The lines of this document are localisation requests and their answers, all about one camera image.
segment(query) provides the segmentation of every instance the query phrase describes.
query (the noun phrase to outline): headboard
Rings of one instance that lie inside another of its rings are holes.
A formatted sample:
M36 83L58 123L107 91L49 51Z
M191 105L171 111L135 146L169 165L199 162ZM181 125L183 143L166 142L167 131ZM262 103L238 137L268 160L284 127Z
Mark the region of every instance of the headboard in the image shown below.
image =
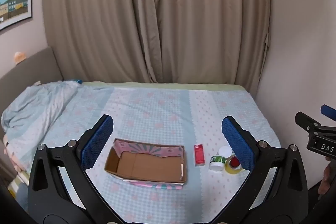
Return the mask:
M41 81L42 84L63 80L53 50L47 47L23 60L0 79L0 116L26 87ZM0 140L4 131L0 126Z

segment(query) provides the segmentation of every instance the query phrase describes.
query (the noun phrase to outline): checkered bedding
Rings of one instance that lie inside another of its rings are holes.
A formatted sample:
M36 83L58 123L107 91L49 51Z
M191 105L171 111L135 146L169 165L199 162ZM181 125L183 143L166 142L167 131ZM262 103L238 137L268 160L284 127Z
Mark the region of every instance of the checkered bedding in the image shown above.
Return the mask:
M208 169L211 156L228 145L221 133L224 117L232 115L257 140L280 147L274 131L245 90L124 88L57 82L27 88L4 112L1 124L7 150L29 172L39 143L57 147L79 139L103 114L113 118L114 130L87 174L108 204L131 223L210 222L229 202L248 171L230 175ZM184 145L188 173L183 188L139 187L105 172L104 164L115 138ZM194 166L194 144L203 144L205 166ZM60 170L73 202L83 206L66 171ZM271 170L254 206L262 202L273 176Z

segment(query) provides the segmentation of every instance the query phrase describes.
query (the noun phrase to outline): green label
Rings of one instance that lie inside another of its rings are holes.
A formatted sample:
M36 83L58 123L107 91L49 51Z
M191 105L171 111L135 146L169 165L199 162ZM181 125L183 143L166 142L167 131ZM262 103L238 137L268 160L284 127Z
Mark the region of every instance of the green label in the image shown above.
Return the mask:
M210 162L221 162L221 163L225 163L225 158L224 157L222 157L222 156L213 156L213 157L211 157L211 160L210 160Z

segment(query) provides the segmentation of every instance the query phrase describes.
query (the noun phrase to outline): red box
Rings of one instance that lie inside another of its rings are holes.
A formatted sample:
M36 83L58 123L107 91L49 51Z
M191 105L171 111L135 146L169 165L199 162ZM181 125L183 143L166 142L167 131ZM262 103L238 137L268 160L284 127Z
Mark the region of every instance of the red box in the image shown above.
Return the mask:
M194 157L195 157L195 166L202 166L205 164L202 144L194 145Z

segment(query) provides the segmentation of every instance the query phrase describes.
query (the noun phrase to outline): framed picture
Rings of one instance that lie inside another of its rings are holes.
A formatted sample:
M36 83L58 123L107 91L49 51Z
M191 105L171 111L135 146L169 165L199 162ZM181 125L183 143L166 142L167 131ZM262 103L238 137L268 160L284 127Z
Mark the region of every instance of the framed picture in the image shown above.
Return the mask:
M0 31L32 16L32 0L0 0Z

